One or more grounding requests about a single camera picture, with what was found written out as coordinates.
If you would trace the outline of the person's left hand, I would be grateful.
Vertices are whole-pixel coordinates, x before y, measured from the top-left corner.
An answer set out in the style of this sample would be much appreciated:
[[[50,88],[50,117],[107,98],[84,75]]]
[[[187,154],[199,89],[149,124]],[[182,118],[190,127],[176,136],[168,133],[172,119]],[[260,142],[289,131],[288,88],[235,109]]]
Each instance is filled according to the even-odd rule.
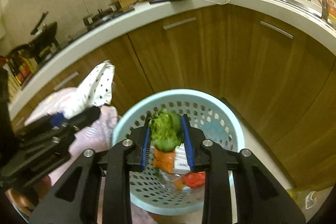
[[[44,199],[45,195],[50,191],[52,187],[51,178],[49,175],[45,176],[40,182],[36,183],[33,186],[35,193],[38,196],[38,203]],[[37,207],[33,204],[33,202],[25,195],[19,193],[15,189],[9,189],[6,191],[6,195],[11,201],[11,203],[23,214],[27,215],[28,217]]]

